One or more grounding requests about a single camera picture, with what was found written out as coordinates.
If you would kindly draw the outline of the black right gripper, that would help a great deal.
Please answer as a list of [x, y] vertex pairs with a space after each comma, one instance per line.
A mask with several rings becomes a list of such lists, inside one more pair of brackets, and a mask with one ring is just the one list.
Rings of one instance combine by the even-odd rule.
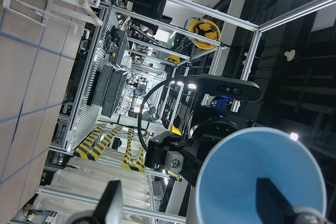
[[242, 129], [241, 115], [190, 116], [188, 139], [165, 131], [149, 140], [144, 164], [148, 168], [165, 169], [179, 173], [192, 186], [196, 185], [203, 162], [211, 149], [225, 137]]

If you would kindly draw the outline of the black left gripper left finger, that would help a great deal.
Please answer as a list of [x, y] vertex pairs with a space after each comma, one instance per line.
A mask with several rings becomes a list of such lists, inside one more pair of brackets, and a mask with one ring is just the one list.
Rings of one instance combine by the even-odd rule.
[[122, 216], [123, 198], [121, 181], [109, 181], [92, 214], [93, 223], [120, 224]]

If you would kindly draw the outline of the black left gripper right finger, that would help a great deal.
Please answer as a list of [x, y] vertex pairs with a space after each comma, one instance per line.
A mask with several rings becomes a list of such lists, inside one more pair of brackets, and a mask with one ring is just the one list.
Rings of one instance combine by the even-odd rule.
[[257, 178], [256, 211], [261, 223], [302, 223], [299, 214], [269, 178]]

